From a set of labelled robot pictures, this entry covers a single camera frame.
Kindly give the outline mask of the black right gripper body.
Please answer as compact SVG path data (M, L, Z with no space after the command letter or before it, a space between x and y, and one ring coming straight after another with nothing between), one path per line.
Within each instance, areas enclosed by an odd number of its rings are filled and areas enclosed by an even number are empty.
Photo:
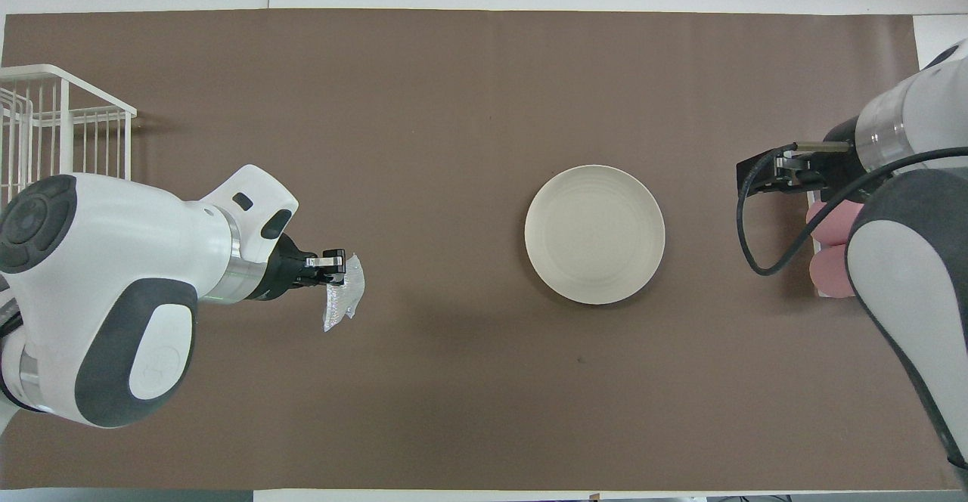
M855 150L856 129L860 117L854 116L834 126L823 141L843 141L850 144L847 153L812 153L805 157L809 168L802 172L802 184L809 190L820 190L821 199L833 198L841 189L867 174Z

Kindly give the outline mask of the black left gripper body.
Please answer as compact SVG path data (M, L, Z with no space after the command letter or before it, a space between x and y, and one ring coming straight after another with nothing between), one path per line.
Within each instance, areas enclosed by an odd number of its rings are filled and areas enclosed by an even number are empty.
M257 301L273 301L287 291L321 284L318 269L306 265L308 259L317 257L301 250L287 234L281 234L257 285Z

